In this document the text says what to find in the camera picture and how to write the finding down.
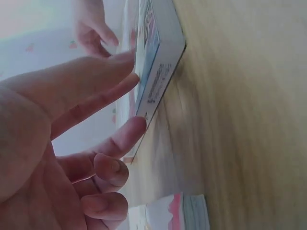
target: pink stripe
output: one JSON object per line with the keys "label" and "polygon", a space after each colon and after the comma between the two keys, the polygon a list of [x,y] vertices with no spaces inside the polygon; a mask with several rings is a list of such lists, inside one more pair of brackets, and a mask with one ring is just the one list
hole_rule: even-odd
{"label": "pink stripe", "polygon": [[168,224],[168,230],[180,230],[180,209],[181,194],[175,194],[172,203],[168,206],[168,211],[173,214],[173,218]]}

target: hand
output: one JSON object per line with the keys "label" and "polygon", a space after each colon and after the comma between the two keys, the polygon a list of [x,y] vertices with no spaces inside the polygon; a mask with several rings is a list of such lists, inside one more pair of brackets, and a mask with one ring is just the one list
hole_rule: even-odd
{"label": "hand", "polygon": [[114,230],[128,204],[119,160],[146,129],[143,118],[78,154],[52,140],[129,92],[134,55],[83,57],[0,82],[0,229]]}
{"label": "hand", "polygon": [[118,39],[105,22],[102,0],[72,0],[72,5],[78,42],[90,55],[110,56],[101,45],[101,41],[110,46],[117,46]]}

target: palm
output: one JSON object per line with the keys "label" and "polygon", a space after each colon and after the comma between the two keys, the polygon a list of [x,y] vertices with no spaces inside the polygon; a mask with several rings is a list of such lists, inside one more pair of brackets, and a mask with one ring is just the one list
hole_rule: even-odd
{"label": "palm", "polygon": [[0,205],[0,212],[1,224],[14,229],[87,229],[78,193],[57,162],[51,143],[31,177]]}

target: wooden table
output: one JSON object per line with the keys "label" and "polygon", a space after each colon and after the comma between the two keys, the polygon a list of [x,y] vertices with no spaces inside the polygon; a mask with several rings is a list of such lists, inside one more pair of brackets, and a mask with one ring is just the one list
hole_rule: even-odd
{"label": "wooden table", "polygon": [[205,193],[213,230],[307,229],[307,1],[174,3],[188,46],[130,205]]}

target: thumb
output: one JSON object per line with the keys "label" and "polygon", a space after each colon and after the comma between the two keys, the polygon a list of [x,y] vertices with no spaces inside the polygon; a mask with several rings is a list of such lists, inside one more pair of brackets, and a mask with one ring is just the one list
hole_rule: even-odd
{"label": "thumb", "polygon": [[99,34],[101,40],[103,40],[107,45],[118,46],[119,41],[116,35],[106,23],[96,24],[93,29]]}

